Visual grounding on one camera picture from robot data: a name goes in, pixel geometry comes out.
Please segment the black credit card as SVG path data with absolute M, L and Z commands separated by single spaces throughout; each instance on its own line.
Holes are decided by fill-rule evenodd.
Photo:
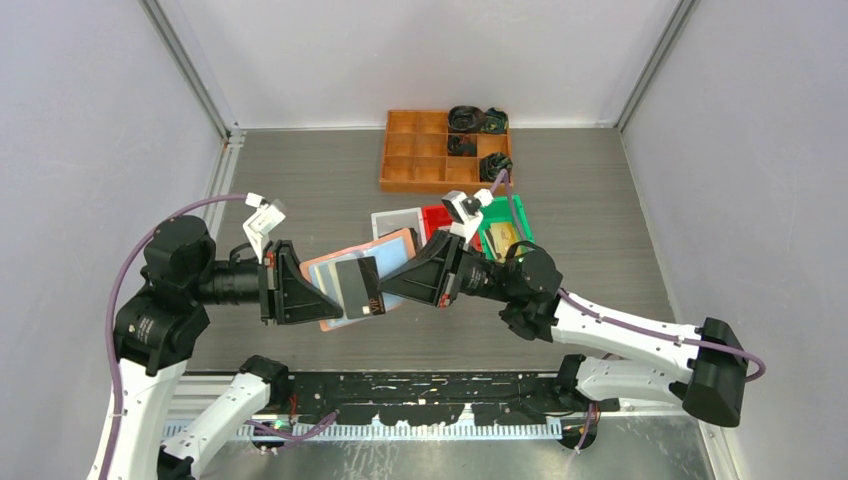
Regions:
M 336 262 L 335 273 L 348 320 L 362 320 L 386 313 L 385 301 L 378 289 L 379 272 L 374 256 Z

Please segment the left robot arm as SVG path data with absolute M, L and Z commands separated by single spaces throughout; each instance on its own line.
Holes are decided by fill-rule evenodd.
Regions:
M 209 325 L 207 307 L 257 304 L 261 319 L 277 325 L 334 319 L 343 310 L 301 274 L 288 241 L 254 259 L 219 261 L 206 223 L 182 215 L 160 223 L 143 253 L 143 286 L 115 310 L 106 333 L 117 377 L 90 477 L 197 479 L 255 414 L 285 409 L 293 390 L 286 365 L 254 355 L 223 394 L 166 437 L 171 399 Z

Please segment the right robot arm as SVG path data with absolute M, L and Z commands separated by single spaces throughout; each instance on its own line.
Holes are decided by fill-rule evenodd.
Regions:
M 667 323 L 604 307 L 565 291 L 546 250 L 511 245 L 502 261 L 440 231 L 409 261 L 380 280 L 383 293 L 438 308 L 459 295 L 503 304 L 500 319 L 525 340 L 582 345 L 605 358 L 564 357 L 555 384 L 558 403 L 577 411 L 617 398 L 680 406 L 703 422 L 741 423 L 745 387 L 755 363 L 731 325 L 708 317 L 701 325 Z

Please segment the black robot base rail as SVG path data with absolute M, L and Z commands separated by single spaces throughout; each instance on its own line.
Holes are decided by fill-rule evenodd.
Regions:
M 619 399 L 595 404 L 567 396 L 545 371 L 294 372 L 283 396 L 255 415 L 257 446 L 308 441 L 551 439 L 587 448 Z

